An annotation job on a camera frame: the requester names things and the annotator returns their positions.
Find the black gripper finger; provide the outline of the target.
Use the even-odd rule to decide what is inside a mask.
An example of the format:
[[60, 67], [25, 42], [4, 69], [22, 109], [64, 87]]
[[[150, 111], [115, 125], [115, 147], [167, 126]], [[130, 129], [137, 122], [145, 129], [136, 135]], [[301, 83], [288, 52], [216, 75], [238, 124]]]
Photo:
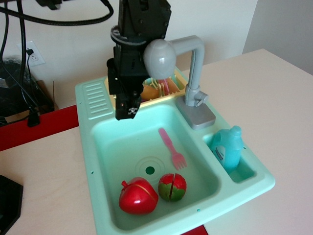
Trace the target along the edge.
[[112, 95], [121, 94], [122, 88], [120, 85], [120, 81], [117, 75], [117, 70], [116, 70], [116, 66], [115, 66], [113, 58], [110, 58], [107, 61], [107, 69], [108, 69], [108, 84], [109, 84], [110, 94]]
[[121, 93], [116, 95], [115, 118], [117, 120], [133, 119], [141, 104], [141, 96], [138, 92]]

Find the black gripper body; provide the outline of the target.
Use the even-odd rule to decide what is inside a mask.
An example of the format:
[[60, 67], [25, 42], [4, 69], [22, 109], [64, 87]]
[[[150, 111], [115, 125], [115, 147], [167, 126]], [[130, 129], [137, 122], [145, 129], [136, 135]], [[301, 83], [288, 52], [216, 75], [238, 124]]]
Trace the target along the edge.
[[147, 41], [137, 36], [123, 36], [117, 26], [111, 29], [111, 39], [115, 42], [113, 59], [122, 93], [141, 94], [142, 83], [149, 77], [142, 58]]

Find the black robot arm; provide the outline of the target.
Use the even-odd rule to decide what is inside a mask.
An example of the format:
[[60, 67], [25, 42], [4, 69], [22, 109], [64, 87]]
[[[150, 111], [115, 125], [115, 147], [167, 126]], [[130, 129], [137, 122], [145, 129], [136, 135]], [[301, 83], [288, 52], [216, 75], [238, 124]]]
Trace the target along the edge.
[[144, 64], [144, 51], [164, 39], [171, 16], [165, 0], [121, 0], [118, 24], [111, 29], [113, 58], [107, 61], [109, 92], [116, 96], [117, 120], [134, 118], [141, 104], [143, 82], [152, 77]]

